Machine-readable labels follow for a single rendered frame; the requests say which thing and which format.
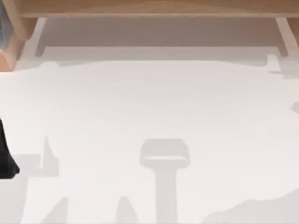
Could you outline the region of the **pale wooden drawer front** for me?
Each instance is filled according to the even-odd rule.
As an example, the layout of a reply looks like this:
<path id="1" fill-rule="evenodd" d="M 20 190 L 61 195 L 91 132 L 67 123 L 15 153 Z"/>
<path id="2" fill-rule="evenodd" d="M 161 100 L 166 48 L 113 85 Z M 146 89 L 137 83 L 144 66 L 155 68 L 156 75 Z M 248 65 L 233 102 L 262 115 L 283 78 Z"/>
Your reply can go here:
<path id="1" fill-rule="evenodd" d="M 24 0 L 20 14 L 38 17 L 286 17 L 299 18 L 299 0 Z"/>

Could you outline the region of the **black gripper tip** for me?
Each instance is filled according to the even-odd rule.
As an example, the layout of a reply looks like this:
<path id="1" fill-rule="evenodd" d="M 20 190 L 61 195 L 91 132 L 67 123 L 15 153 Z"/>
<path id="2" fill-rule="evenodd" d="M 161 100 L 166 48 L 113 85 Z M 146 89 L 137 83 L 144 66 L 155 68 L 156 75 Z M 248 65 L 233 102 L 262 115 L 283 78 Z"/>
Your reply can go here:
<path id="1" fill-rule="evenodd" d="M 0 179 L 12 179 L 19 172 L 20 168 L 9 152 L 3 123 L 0 119 Z"/>

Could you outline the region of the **wooden cupboard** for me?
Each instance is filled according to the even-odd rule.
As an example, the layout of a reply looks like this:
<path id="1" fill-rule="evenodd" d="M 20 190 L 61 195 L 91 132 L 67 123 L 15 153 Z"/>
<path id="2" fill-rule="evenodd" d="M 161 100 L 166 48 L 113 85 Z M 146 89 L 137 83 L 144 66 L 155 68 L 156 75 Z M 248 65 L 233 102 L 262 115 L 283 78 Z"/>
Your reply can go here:
<path id="1" fill-rule="evenodd" d="M 27 0 L 0 0 L 0 72 L 13 71 L 37 24 L 37 18 L 22 15 Z"/>

